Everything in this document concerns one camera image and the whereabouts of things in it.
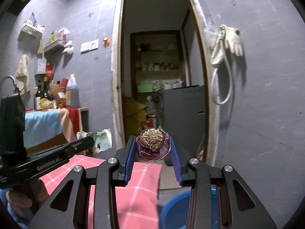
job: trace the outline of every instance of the white glove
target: white glove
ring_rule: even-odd
[[[242,56],[242,43],[240,37],[236,33],[237,30],[238,29],[233,27],[226,27],[225,48],[230,49],[230,52],[236,56]]]

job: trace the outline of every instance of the light switch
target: light switch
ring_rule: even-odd
[[[90,41],[80,45],[80,52],[86,52],[89,51],[89,49],[90,49]]]
[[[99,39],[90,42],[90,50],[99,48]]]

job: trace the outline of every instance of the green box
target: green box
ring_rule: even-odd
[[[152,84],[141,84],[141,85],[138,85],[138,93],[152,92],[153,91],[152,87],[153,87]]]

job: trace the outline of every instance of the pink checkered cloth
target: pink checkered cloth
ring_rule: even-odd
[[[75,155],[70,162],[43,176],[48,193],[51,194],[59,183],[76,165],[91,168],[104,160]],[[135,162],[132,177],[126,187],[116,187],[116,206],[120,229],[158,229],[157,212],[158,188],[162,165]],[[93,229],[94,189],[91,186],[88,229]]]

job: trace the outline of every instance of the wire basket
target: wire basket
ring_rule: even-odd
[[[45,31],[45,28],[36,24],[34,25],[33,21],[27,19],[24,24],[23,28],[21,29],[22,32],[33,35],[34,37],[39,37]]]

